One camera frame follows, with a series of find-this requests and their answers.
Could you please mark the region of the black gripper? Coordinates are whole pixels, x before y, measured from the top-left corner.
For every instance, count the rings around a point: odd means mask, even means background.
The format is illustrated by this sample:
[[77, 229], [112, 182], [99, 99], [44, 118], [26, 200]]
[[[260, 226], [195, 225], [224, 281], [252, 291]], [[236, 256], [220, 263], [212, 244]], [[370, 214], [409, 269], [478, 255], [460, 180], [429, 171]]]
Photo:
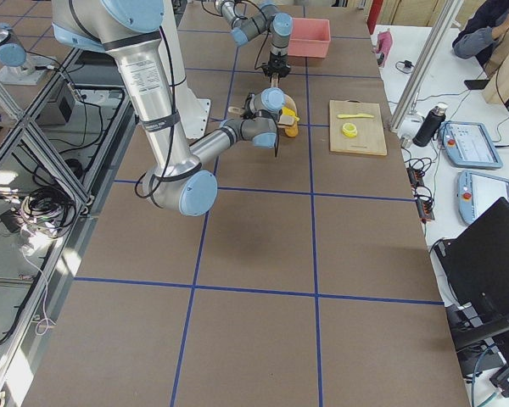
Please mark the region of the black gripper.
[[262, 93], [250, 93], [244, 102], [242, 118], [244, 120], [253, 120], [263, 116], [265, 106], [262, 103]]
[[286, 77], [291, 70], [288, 63], [288, 55], [271, 53], [268, 61], [261, 65], [264, 75], [272, 78], [276, 76], [278, 79]]

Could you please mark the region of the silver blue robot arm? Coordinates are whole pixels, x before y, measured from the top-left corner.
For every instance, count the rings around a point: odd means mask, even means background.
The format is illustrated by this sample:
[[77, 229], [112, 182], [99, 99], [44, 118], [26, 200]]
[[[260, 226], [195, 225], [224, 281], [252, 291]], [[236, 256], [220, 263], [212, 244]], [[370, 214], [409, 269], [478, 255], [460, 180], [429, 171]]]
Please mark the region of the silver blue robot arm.
[[281, 12], [273, 1], [256, 5], [257, 13], [251, 17], [237, 10], [239, 4], [240, 1], [214, 1], [216, 13], [231, 26], [230, 33], [238, 47], [262, 34], [271, 35], [268, 61], [254, 68], [262, 69], [264, 75], [271, 80], [286, 77], [291, 70], [288, 46], [293, 31], [293, 18]]
[[54, 1], [52, 11], [59, 42], [107, 53], [115, 60], [157, 162], [141, 180], [140, 198], [185, 216], [203, 215], [217, 196], [217, 180], [204, 164], [238, 141], [277, 148], [278, 122], [286, 103], [277, 86], [249, 95], [239, 118], [222, 121], [219, 128], [188, 144], [173, 68], [165, 67], [159, 54], [160, 46], [170, 44], [162, 27], [163, 2]]

